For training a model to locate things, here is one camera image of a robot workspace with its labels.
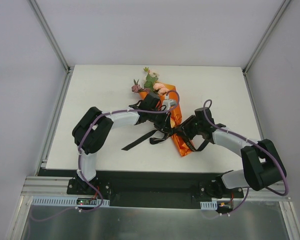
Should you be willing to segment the black ribbon with gold text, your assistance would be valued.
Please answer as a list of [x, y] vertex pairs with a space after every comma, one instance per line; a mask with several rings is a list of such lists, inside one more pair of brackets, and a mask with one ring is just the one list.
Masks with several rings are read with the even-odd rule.
[[202, 142], [202, 144], [198, 148], [196, 148], [194, 146], [192, 140], [196, 135], [199, 135], [199, 134], [197, 131], [195, 131], [195, 129], [193, 127], [186, 128], [186, 127], [179, 125], [172, 129], [172, 133], [164, 133], [162, 138], [153, 137], [153, 135], [156, 132], [158, 132], [157, 129], [146, 133], [145, 135], [141, 136], [134, 142], [123, 147], [122, 150], [128, 151], [147, 139], [149, 139], [149, 143], [151, 145], [156, 145], [156, 144], [162, 143], [165, 140], [171, 138], [172, 141], [174, 142], [174, 145], [176, 146], [179, 154], [182, 157], [185, 157], [192, 152], [201, 152], [210, 143], [208, 140], [204, 140]]

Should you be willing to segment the orange wrapping paper sheet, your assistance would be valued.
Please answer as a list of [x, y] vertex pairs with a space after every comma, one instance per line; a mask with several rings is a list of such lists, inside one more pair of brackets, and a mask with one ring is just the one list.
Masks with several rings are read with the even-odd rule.
[[[167, 84], [167, 83], [160, 83], [160, 82], [158, 84], [164, 85], [164, 87], [169, 91], [177, 91], [174, 85]], [[141, 99], [143, 100], [150, 91], [148, 89], [142, 88], [138, 92], [136, 91], [134, 92], [138, 93]], [[178, 127], [182, 123], [182, 111], [179, 105], [172, 111], [170, 116], [170, 123], [172, 128]], [[185, 157], [192, 152], [180, 136], [174, 134], [171, 136], [171, 139], [173, 140], [174, 145], [176, 146], [179, 154], [182, 157]]]

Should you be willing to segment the mauve fake rose stem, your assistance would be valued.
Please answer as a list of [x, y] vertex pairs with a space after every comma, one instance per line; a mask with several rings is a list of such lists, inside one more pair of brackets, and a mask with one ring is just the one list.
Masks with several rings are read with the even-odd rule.
[[141, 92], [145, 92], [145, 93], [149, 93], [150, 89], [149, 88], [142, 88], [141, 85], [139, 84], [139, 80], [133, 80], [133, 86], [131, 87], [131, 91], [133, 93], [141, 93]]

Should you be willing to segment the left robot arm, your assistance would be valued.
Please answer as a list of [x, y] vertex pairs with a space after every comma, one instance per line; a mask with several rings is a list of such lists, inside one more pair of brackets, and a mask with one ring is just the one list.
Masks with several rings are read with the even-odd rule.
[[106, 142], [112, 129], [136, 126], [147, 121], [153, 123], [154, 130], [123, 147], [124, 151], [130, 150], [145, 140], [155, 145], [172, 136], [171, 116], [180, 102], [179, 98], [173, 99], [172, 95], [177, 94], [176, 91], [170, 90], [161, 99], [151, 92], [144, 99], [129, 105], [126, 109], [109, 112], [103, 112], [95, 106], [91, 107], [72, 130], [78, 151], [75, 180], [79, 190], [86, 195], [95, 191], [97, 152]]

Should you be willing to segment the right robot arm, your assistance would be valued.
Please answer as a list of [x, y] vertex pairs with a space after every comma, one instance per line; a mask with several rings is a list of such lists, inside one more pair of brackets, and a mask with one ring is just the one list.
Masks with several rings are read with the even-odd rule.
[[241, 157], [242, 169], [222, 174], [215, 184], [215, 192], [220, 197], [227, 197], [235, 188], [259, 191], [279, 181], [287, 186], [287, 172], [274, 143], [269, 139], [251, 140], [221, 123], [215, 124], [208, 107], [196, 109], [194, 115], [175, 129], [175, 134], [193, 152], [201, 152], [211, 143]]

